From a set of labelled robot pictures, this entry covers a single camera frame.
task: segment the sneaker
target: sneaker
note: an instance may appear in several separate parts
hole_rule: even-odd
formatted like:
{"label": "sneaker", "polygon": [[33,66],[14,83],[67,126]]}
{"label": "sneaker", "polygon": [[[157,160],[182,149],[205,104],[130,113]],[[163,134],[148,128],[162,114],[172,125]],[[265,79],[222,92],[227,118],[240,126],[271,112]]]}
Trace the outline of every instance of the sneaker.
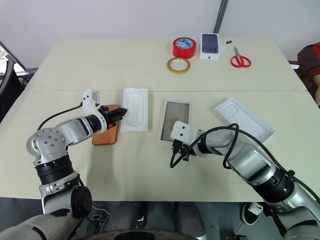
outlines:
{"label": "sneaker", "polygon": [[247,225],[255,224],[264,207],[257,202],[248,202],[242,209],[241,220]]}

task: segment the red tape roll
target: red tape roll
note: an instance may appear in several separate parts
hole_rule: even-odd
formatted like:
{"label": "red tape roll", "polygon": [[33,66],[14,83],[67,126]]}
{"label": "red tape roll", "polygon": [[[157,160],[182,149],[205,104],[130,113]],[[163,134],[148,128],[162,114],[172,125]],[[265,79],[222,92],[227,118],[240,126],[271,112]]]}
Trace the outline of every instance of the red tape roll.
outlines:
{"label": "red tape roll", "polygon": [[190,59],[195,55],[196,41],[190,37],[179,37],[173,41],[172,53],[177,58]]}

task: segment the tape roll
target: tape roll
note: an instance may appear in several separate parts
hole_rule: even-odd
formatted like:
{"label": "tape roll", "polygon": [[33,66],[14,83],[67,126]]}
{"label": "tape roll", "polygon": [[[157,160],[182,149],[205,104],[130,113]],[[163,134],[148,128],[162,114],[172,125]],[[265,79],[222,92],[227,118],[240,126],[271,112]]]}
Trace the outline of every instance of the tape roll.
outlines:
{"label": "tape roll", "polygon": [[190,59],[195,55],[196,41],[190,37],[179,37],[173,41],[173,56]]}
{"label": "tape roll", "polygon": [[166,66],[174,74],[184,74],[190,69],[190,62],[182,57],[171,58]]}

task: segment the white wall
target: white wall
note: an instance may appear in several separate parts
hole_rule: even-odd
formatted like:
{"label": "white wall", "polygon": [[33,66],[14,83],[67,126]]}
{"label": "white wall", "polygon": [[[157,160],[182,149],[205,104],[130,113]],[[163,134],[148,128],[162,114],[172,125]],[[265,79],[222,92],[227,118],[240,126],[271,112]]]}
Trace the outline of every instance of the white wall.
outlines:
{"label": "white wall", "polygon": [[[211,32],[219,6],[220,0],[1,0],[0,41],[25,67],[36,68],[65,37]],[[320,41],[319,11],[319,0],[229,0],[220,33],[273,38],[295,60],[303,46]]]}

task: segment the scissor handle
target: scissor handle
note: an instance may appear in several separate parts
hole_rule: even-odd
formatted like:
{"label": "scissor handle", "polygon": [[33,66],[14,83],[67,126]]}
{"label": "scissor handle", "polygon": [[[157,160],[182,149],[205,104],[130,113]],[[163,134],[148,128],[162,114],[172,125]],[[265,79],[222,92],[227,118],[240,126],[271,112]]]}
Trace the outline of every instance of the scissor handle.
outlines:
{"label": "scissor handle", "polygon": [[245,56],[235,55],[231,58],[231,65],[234,66],[235,68],[248,68],[251,66],[251,61],[249,58],[247,58]]}

